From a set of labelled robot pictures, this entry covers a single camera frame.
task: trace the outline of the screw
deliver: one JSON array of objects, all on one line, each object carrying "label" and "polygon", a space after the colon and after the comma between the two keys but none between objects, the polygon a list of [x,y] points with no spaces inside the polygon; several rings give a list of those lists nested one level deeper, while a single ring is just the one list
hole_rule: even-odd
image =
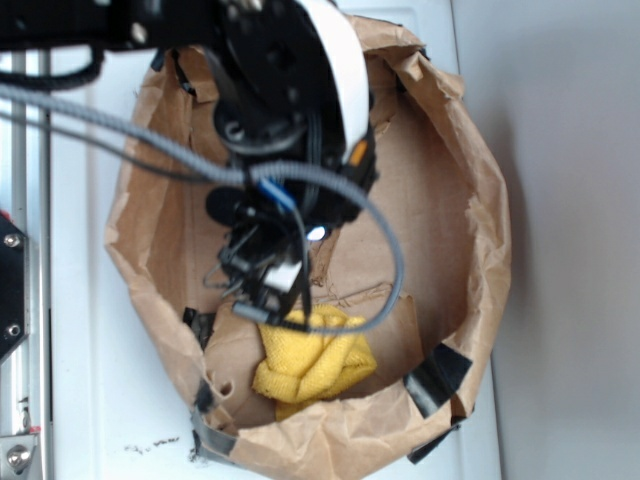
[{"label": "screw", "polygon": [[20,248],[22,246],[22,239],[17,233],[10,233],[4,237],[4,244],[9,248]]},{"label": "screw", "polygon": [[20,327],[18,325],[11,325],[7,327],[7,333],[12,337],[20,335]]},{"label": "screw", "polygon": [[31,452],[24,445],[16,445],[7,453],[7,462],[13,470],[21,472],[31,462]]},{"label": "screw", "polygon": [[147,32],[147,29],[144,28],[144,25],[138,22],[135,22],[131,25],[131,38],[133,38],[136,43],[144,45],[145,43],[147,43],[148,37],[149,34]]}]

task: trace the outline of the crumpled paper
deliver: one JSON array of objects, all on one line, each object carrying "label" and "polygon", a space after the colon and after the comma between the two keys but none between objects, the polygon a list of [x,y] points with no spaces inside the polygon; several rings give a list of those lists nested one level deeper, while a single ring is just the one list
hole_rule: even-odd
[{"label": "crumpled paper", "polygon": [[[351,21],[376,98],[371,121],[381,176],[371,198],[390,220],[407,266],[401,301],[367,335],[379,376],[339,400],[273,421],[273,402],[250,388],[264,358],[257,328],[202,287],[225,233],[203,208],[211,185],[172,182],[124,165],[106,231],[107,248],[186,405],[193,408],[204,379],[218,405],[205,421],[237,436],[229,459],[278,479],[359,479],[439,437],[453,417],[468,417],[510,285],[506,187],[464,107],[462,79],[437,70],[406,29]],[[196,96],[180,87],[167,57],[161,72],[146,76],[134,121],[222,164],[226,152],[211,126],[215,85],[197,49],[182,49],[180,65]],[[127,151],[181,169],[136,141]],[[361,215],[332,241],[319,250],[315,297],[370,316],[392,281],[382,236]],[[204,353],[180,320],[187,306],[217,311]],[[407,342],[409,353],[402,348]],[[473,363],[453,397],[423,418],[402,376],[441,342]]]}]

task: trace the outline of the gray cable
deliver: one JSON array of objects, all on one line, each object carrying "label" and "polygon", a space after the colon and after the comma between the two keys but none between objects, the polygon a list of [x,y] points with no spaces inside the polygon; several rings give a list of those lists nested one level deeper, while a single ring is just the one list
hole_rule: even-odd
[{"label": "gray cable", "polygon": [[97,138],[91,137],[81,132],[76,132],[74,130],[69,130],[63,127],[58,127],[55,125],[51,125],[47,122],[40,122],[37,120],[31,120],[24,117],[19,117],[17,115],[13,115],[11,113],[6,113],[0,111],[0,118],[3,120],[8,120],[10,122],[18,123],[21,125],[28,125],[29,127],[38,128],[40,130],[44,130],[45,132],[51,132],[58,135],[62,135],[64,137],[72,138],[74,140],[78,140],[80,142],[85,142],[89,145],[92,145],[96,148],[104,150],[111,155],[118,157],[126,162],[135,165],[141,170],[147,171],[149,173],[153,173],[154,175],[159,175],[161,177],[169,178],[171,180],[176,180],[179,182],[188,182],[188,183],[211,183],[210,180],[202,177],[200,175],[188,175],[182,174],[179,172],[172,172],[170,170],[165,170],[160,167],[156,167],[155,165],[151,165],[149,163],[143,162],[131,155],[128,155],[126,152],[123,152],[120,148],[116,148],[113,145],[110,145],[102,140],[98,140]]},{"label": "gray cable", "polygon": [[[95,109],[38,92],[3,84],[0,84],[0,98],[68,115],[137,138],[215,182],[231,185],[243,185],[246,182],[245,172],[239,169],[218,167],[204,157],[201,157],[163,135]],[[336,192],[360,208],[369,211],[386,237],[393,255],[395,274],[391,293],[380,312],[363,325],[353,328],[312,328],[311,332],[323,335],[361,333],[370,328],[374,328],[382,322],[393,310],[400,295],[404,280],[404,261],[400,244],[391,226],[377,207],[367,198],[367,195],[362,189],[346,178],[324,170],[321,167],[293,161],[257,164],[249,169],[249,176],[251,177],[249,180],[252,183],[257,183],[261,178],[280,178],[312,183]]]}]

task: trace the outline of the black bracket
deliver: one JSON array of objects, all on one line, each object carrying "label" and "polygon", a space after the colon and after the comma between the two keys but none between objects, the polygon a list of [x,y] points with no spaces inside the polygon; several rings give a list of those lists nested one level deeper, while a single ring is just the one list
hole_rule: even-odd
[{"label": "black bracket", "polygon": [[0,364],[27,336],[26,236],[0,215]]}]

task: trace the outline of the black tape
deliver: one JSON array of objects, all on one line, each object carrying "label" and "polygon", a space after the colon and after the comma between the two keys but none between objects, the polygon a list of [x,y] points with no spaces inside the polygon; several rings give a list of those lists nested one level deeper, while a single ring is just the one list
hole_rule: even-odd
[{"label": "black tape", "polygon": [[213,322],[216,319],[215,313],[200,313],[193,308],[185,308],[182,314],[182,321],[193,330],[200,347],[204,350],[213,334]]},{"label": "black tape", "polygon": [[164,68],[164,50],[163,49],[159,48],[156,51],[156,54],[153,57],[153,60],[151,60],[150,66],[154,72],[159,72]]},{"label": "black tape", "polygon": [[444,439],[447,438],[451,432],[453,432],[453,430],[454,429],[452,428],[451,430],[448,430],[447,432],[445,432],[444,434],[440,435],[435,440],[427,443],[426,445],[423,445],[421,447],[418,447],[418,448],[414,449],[413,452],[411,452],[409,455],[407,455],[407,459],[411,463],[413,463],[414,465],[417,465],[422,460],[427,458],[427,456],[431,452],[433,452],[437,447],[439,447],[440,444],[444,441]]},{"label": "black tape", "polygon": [[424,418],[436,413],[458,391],[471,360],[444,344],[404,377],[404,386]]},{"label": "black tape", "polygon": [[200,380],[200,387],[196,394],[196,410],[208,413],[216,406],[216,399],[213,397],[209,384],[204,380]]},{"label": "black tape", "polygon": [[195,444],[195,448],[193,451],[198,457],[202,457],[207,460],[212,460],[217,463],[222,463],[224,465],[238,466],[238,464],[233,463],[228,458],[225,458],[222,455],[218,455],[217,453],[214,453],[211,450],[209,450],[207,447],[205,447],[202,444],[202,439],[200,438],[200,435],[198,435],[198,433],[195,430],[193,431],[193,443]]},{"label": "black tape", "polygon": [[191,85],[189,78],[187,78],[187,74],[184,73],[184,70],[180,65],[180,52],[178,52],[178,50],[174,48],[173,50],[171,50],[171,58],[173,59],[174,67],[176,69],[176,76],[178,77],[178,83],[180,84],[180,87],[189,95],[195,97],[196,89],[193,88],[193,85]]},{"label": "black tape", "polygon": [[219,461],[216,457],[222,456],[225,462],[230,462],[226,457],[229,456],[233,447],[236,446],[237,438],[220,430],[209,428],[202,419],[202,412],[197,408],[191,415],[191,423],[193,424],[194,438],[197,438],[196,452],[198,452],[198,450],[202,451],[202,453],[209,452],[212,455],[203,456],[216,461]]},{"label": "black tape", "polygon": [[440,435],[435,440],[432,440],[429,443],[426,443],[420,447],[414,448],[413,451],[409,455],[407,455],[407,459],[414,465],[417,465],[418,463],[420,463],[422,460],[427,458],[427,456],[431,452],[433,452],[436,448],[438,448],[440,444],[444,441],[444,439],[447,438],[451,432],[460,430],[459,424],[463,420],[465,420],[464,417],[453,417],[451,419],[450,430],[447,430],[445,433]]}]

